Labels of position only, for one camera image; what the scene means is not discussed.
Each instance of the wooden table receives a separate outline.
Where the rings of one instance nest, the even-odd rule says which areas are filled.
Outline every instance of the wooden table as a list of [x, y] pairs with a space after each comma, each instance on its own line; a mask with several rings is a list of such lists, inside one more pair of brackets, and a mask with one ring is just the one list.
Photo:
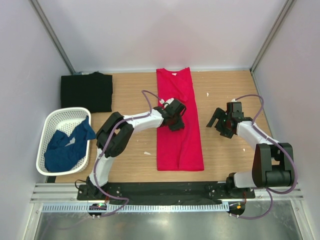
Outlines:
[[[257, 93], [250, 72], [248, 70], [192, 72], [192, 79], [199, 115], [204, 171], [157, 171], [157, 133], [156, 129], [148, 129], [131, 137], [126, 149], [112, 166], [110, 182], [225, 181], [229, 173], [252, 169], [254, 151], [243, 139], [236, 135], [232, 139], [222, 137], [215, 128], [206, 127], [217, 107], [226, 109], [226, 103], [233, 98]], [[122, 115], [148, 111], [148, 104], [141, 90], [157, 93], [155, 72], [113, 74], [112, 110]], [[153, 106], [157, 105], [155, 97], [150, 96], [150, 100]], [[241, 102], [244, 115], [253, 118], [260, 108], [259, 99], [246, 97]], [[92, 114], [91, 125], [95, 132], [110, 114]], [[256, 122], [262, 130], [270, 134], [263, 112]], [[92, 140], [87, 168], [79, 173], [58, 176], [55, 182], [74, 183], [77, 179], [85, 180], [92, 171], [96, 155], [96, 140]]]

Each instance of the black fabric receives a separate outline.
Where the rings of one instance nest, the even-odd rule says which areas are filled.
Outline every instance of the black fabric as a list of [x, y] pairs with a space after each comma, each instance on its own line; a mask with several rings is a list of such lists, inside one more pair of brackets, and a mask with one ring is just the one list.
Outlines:
[[83, 107], [91, 113], [111, 112], [112, 75], [94, 72], [61, 77], [61, 108]]

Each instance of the blue cloth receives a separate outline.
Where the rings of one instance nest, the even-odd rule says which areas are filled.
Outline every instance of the blue cloth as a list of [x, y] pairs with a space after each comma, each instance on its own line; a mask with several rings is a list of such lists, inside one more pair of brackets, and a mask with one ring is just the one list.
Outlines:
[[86, 156], [87, 141], [95, 138], [96, 134], [89, 125], [88, 116], [75, 127], [70, 136], [57, 130], [44, 153], [45, 168], [52, 173], [71, 170]]

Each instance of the plastic basket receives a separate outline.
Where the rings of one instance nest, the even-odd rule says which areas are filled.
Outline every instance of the plastic basket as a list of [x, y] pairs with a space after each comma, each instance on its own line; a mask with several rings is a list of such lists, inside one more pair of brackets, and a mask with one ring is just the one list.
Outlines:
[[49, 172], [45, 167], [44, 156], [45, 152], [47, 151], [48, 144], [56, 130], [60, 130], [70, 136], [75, 127], [85, 120], [87, 116], [89, 117], [89, 124], [91, 125], [91, 114], [86, 108], [83, 107], [62, 108], [49, 114], [44, 122], [36, 158], [36, 169], [39, 173], [45, 176], [61, 176], [81, 172], [87, 167], [89, 163], [89, 140], [86, 145], [85, 157], [80, 159], [69, 171]]

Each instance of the gray floor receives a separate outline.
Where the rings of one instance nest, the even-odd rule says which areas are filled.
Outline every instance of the gray floor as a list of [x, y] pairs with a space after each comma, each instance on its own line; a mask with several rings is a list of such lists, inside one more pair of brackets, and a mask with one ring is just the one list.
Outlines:
[[[268, 201], [247, 202], [244, 216], [257, 216]], [[276, 201], [264, 218], [244, 220], [226, 212], [120, 213], [90, 219], [87, 213], [43, 213], [36, 240], [302, 240], [289, 201]]]

